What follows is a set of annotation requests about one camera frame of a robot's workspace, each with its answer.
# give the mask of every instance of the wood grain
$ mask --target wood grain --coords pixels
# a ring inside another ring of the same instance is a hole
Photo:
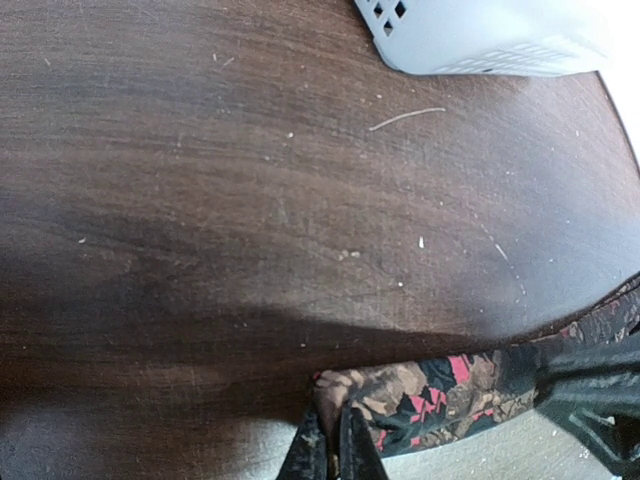
[[[269,478],[314,371],[548,331],[640,269],[593,74],[402,75],[341,0],[0,14],[3,478]]]

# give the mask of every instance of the white plastic basket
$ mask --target white plastic basket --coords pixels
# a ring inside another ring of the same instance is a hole
[[[616,0],[355,0],[390,67],[416,75],[597,70]]]

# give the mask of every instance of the basket hole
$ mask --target basket hole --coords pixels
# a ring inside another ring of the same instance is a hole
[[[396,5],[396,15],[398,15],[398,18],[402,18],[406,12],[407,7],[404,6],[404,3],[398,2],[398,4]]]

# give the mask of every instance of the white debris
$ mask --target white debris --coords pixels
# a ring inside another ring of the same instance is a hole
[[[509,257],[507,257],[507,254],[504,253],[504,250],[502,250],[502,247],[500,245],[498,245],[497,243],[494,246],[496,247],[496,250],[498,250],[498,253],[502,256],[502,258],[504,258],[508,262],[509,261]]]

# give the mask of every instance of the dark wood tabletop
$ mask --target dark wood tabletop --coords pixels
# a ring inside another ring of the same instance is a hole
[[[403,75],[348,0],[0,15],[3,479],[269,478],[313,372],[551,331],[640,270],[596,74]]]

